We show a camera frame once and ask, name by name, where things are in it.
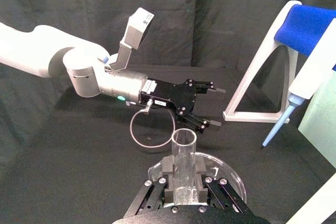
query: blue foam padding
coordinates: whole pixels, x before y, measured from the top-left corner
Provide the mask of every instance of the blue foam padding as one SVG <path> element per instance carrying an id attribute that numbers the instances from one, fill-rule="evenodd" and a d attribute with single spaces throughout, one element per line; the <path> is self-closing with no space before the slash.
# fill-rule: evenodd
<path id="1" fill-rule="evenodd" d="M 336 10 L 295 5 L 274 39 L 309 56 L 334 18 Z"/>

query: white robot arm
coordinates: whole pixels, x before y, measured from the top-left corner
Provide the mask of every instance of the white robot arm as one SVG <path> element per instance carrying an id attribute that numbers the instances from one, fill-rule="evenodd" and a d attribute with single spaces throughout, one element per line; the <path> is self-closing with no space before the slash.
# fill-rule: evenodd
<path id="1" fill-rule="evenodd" d="M 193 115 L 198 93 L 213 90 L 213 82 L 192 79 L 173 84 L 148 78 L 127 67 L 132 49 L 138 49 L 154 15 L 139 8 L 130 18 L 117 54 L 50 26 L 37 26 L 24 33 L 0 23 L 0 63 L 40 77 L 53 77 L 67 69 L 75 91 L 82 97 L 100 93 L 150 108 L 173 111 L 179 122 L 202 133 L 210 124 Z"/>

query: black curtain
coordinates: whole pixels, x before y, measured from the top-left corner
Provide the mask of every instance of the black curtain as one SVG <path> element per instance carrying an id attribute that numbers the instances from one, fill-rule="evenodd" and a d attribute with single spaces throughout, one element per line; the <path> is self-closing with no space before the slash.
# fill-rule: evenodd
<path id="1" fill-rule="evenodd" d="M 155 15 L 142 47 L 130 64 L 237 70 L 248 68 L 271 23 L 289 0 L 0 0 L 0 22 L 21 31 L 50 25 L 118 51 L 128 17 L 138 7 Z M 299 0 L 336 8 L 336 0 Z M 255 84 L 279 105 L 282 50 L 276 50 Z M 299 56 L 298 69 L 305 57 Z M 0 64 L 0 164 L 28 144 L 70 85 L 66 75 L 42 79 Z M 294 115 L 299 124 L 303 109 Z"/>

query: glass tube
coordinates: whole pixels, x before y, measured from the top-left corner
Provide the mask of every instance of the glass tube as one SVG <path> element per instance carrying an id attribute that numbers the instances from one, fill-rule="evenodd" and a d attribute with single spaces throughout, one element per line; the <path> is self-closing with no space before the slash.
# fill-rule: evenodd
<path id="1" fill-rule="evenodd" d="M 172 135 L 174 204 L 190 205 L 193 199 L 196 134 L 179 129 Z"/>

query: light green panel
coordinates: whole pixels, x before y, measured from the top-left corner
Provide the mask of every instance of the light green panel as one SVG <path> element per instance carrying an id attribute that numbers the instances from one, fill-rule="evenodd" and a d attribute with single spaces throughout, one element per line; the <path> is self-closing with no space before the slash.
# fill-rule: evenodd
<path id="1" fill-rule="evenodd" d="M 299 131 L 336 168 L 336 72 L 313 96 Z"/>

